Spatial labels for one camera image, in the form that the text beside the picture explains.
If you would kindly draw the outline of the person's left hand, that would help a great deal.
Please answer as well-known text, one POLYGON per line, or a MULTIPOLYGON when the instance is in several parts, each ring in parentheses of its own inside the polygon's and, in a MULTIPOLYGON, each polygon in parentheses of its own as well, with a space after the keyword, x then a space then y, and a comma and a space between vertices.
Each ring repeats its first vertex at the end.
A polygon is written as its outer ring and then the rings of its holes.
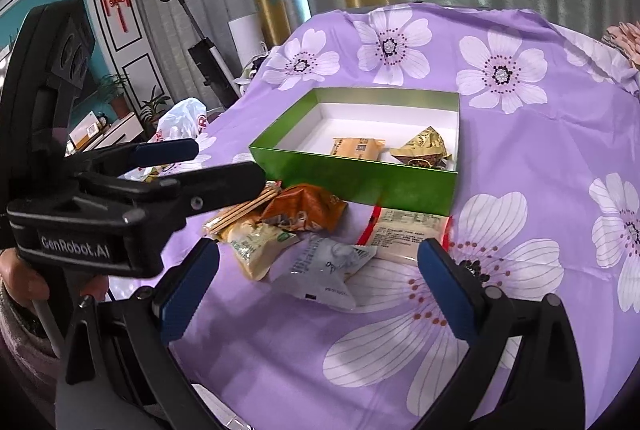
MULTIPOLYGON (((0 257, 1 279, 10 297, 19 305, 34 312, 34 301, 47 301, 49 287, 46 281, 20 259, 14 248, 3 249, 0 257)), ((110 282, 106 276, 90 279, 81 289, 81 295, 90 294, 102 301, 107 295, 110 282)))

